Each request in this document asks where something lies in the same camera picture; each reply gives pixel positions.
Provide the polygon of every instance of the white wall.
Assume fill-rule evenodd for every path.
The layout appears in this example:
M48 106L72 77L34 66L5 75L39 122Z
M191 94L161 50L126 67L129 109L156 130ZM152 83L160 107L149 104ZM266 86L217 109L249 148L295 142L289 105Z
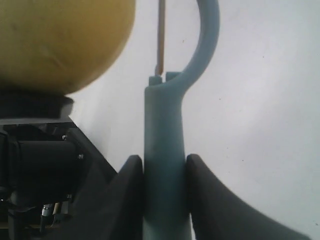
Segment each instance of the white wall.
M180 71L197 43L198 8L167 8L165 68ZM186 153L258 210L320 239L320 1L220 0L220 11L216 54L183 105ZM116 170L143 156L156 34L157 1L137 0L121 57L72 95L72 119Z

